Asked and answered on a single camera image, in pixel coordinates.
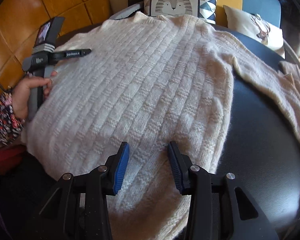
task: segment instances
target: tiger face print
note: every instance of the tiger face print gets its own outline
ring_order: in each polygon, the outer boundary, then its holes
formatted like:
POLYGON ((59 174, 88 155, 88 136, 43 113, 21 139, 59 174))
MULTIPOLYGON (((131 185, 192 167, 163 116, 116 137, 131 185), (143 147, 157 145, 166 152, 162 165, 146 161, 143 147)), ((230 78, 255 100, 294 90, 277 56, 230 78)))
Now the tiger face print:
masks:
POLYGON ((190 0, 158 0, 155 12, 168 15, 192 15, 192 6, 190 0))

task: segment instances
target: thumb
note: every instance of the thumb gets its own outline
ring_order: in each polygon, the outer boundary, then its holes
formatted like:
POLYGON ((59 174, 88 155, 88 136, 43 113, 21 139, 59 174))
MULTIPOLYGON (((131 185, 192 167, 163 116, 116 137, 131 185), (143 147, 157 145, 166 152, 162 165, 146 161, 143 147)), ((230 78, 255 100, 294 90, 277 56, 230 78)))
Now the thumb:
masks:
POLYGON ((25 85, 27 85, 27 87, 30 89, 37 88, 47 85, 50 82, 50 80, 50 78, 31 77, 26 79, 25 85))

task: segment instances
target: metal screw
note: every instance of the metal screw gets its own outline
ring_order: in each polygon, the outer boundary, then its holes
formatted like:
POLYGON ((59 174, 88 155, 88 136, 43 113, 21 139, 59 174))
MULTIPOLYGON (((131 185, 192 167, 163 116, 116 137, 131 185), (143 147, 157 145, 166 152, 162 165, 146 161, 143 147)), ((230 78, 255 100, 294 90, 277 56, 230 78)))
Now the metal screw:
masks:
POLYGON ((71 174, 70 174, 70 173, 65 173, 65 174, 63 174, 62 178, 63 178, 64 180, 71 179, 71 174))
POLYGON ((197 166, 197 165, 192 165, 191 167, 190 167, 190 169, 191 169, 191 171, 199 171, 199 166, 197 166))
POLYGON ((227 178, 228 179, 234 179, 235 178, 235 175, 231 172, 227 173, 227 178))
POLYGON ((98 171, 100 171, 100 172, 105 172, 107 169, 108 168, 105 165, 101 165, 101 166, 98 167, 98 171))

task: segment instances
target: tiger pillow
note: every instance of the tiger pillow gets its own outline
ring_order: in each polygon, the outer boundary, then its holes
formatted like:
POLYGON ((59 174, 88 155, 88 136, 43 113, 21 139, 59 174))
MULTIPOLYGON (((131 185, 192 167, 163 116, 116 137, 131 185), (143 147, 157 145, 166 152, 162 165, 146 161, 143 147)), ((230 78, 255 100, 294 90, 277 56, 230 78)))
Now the tiger pillow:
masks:
POLYGON ((216 24, 216 5, 217 0, 144 0, 144 13, 148 16, 190 14, 216 24))

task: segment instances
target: person's arm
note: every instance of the person's arm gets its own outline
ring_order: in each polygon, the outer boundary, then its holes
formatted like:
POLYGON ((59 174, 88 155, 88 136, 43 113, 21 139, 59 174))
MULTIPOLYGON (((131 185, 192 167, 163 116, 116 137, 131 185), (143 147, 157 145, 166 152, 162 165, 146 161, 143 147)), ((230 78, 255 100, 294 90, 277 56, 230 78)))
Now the person's arm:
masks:
POLYGON ((24 78, 15 87, 12 95, 0 95, 0 148, 12 143, 20 135, 24 119, 28 116, 30 89, 44 85, 47 85, 44 91, 47 96, 52 81, 41 77, 24 78))

